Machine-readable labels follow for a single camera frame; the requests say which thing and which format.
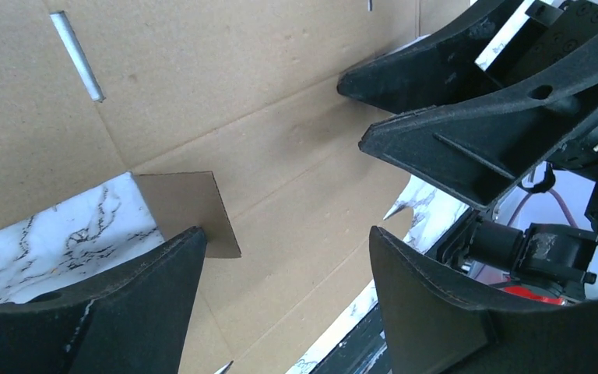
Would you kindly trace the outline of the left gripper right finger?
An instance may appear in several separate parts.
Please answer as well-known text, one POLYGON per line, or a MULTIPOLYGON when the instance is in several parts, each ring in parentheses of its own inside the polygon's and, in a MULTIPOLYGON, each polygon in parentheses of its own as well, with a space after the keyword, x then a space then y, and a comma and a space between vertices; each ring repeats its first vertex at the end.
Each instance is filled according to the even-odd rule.
POLYGON ((369 252, 394 373, 598 373, 598 300, 559 306, 509 294, 380 227, 369 252))

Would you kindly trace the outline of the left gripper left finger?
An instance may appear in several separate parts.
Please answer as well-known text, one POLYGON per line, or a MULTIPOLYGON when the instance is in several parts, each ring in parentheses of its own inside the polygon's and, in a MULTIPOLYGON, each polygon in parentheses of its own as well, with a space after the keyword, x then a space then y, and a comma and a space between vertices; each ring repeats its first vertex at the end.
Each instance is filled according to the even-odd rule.
POLYGON ((24 304, 0 304, 0 373, 176 373, 206 254, 193 227, 24 304))

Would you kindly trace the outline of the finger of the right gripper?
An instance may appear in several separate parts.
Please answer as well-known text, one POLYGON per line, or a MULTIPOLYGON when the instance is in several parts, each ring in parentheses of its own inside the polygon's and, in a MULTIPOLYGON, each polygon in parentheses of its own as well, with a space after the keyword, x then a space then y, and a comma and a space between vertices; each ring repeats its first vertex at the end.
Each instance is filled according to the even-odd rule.
POLYGON ((519 4, 478 1, 423 40, 345 71, 336 90, 393 114, 493 92, 499 85, 475 60, 519 4))

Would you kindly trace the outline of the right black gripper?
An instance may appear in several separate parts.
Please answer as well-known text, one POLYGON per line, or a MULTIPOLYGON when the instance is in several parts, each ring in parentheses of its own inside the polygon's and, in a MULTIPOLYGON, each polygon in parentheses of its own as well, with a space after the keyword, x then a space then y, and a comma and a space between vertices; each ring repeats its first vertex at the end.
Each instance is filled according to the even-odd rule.
POLYGON ((598 181, 597 2, 521 2, 475 62, 498 91, 375 123, 360 150, 478 210, 544 161, 598 181))

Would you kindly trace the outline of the brown cardboard box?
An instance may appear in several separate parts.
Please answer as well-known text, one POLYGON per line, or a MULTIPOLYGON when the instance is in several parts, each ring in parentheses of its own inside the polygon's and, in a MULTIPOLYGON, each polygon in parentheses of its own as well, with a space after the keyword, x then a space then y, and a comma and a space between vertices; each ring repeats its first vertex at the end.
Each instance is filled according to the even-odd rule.
POLYGON ((366 315, 368 232, 409 175, 355 65, 467 1, 0 1, 0 304, 189 228, 206 254, 176 373, 309 373, 366 315))

